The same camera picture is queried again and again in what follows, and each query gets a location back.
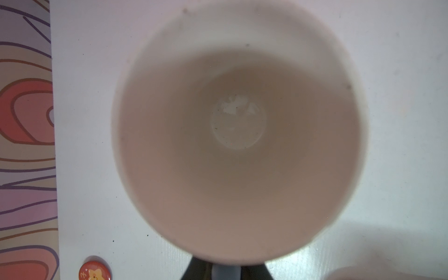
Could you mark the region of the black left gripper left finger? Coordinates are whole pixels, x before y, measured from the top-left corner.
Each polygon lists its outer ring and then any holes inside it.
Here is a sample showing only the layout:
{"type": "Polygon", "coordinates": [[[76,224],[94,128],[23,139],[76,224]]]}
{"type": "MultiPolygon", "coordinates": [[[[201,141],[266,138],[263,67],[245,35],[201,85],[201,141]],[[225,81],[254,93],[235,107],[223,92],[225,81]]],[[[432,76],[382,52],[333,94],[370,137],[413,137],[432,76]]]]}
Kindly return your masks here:
{"type": "Polygon", "coordinates": [[[196,257],[192,257],[181,280],[212,280],[213,264],[196,257]]]}

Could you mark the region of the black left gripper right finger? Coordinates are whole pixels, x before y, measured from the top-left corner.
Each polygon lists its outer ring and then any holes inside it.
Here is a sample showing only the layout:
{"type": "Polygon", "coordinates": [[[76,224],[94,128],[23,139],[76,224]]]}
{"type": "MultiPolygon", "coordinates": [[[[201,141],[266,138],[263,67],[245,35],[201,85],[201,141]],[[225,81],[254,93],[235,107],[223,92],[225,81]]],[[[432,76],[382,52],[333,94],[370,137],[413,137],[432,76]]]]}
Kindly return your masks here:
{"type": "Polygon", "coordinates": [[[243,266],[241,280],[274,280],[265,264],[243,266]]]}

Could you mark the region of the light blue ceramic mug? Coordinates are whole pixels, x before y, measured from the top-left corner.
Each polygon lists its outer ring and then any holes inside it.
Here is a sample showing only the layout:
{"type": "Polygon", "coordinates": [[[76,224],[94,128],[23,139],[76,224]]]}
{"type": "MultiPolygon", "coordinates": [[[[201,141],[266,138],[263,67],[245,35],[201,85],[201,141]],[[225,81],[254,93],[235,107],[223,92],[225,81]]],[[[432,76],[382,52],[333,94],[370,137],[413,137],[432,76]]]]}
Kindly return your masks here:
{"type": "Polygon", "coordinates": [[[292,1],[195,1],[149,29],[112,110],[141,217],[241,280],[311,243],[347,205],[368,142],[350,55],[292,1]]]}

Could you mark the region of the purple ceramic mug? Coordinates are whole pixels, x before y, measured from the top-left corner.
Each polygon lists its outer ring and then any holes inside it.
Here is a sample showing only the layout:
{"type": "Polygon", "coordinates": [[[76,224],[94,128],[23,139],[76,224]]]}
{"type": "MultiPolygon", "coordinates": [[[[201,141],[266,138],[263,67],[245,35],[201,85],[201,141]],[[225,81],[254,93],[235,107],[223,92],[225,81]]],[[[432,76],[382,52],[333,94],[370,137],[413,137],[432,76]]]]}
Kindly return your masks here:
{"type": "Polygon", "coordinates": [[[446,280],[447,276],[433,277],[402,273],[383,267],[344,267],[336,269],[324,280],[446,280]]]}

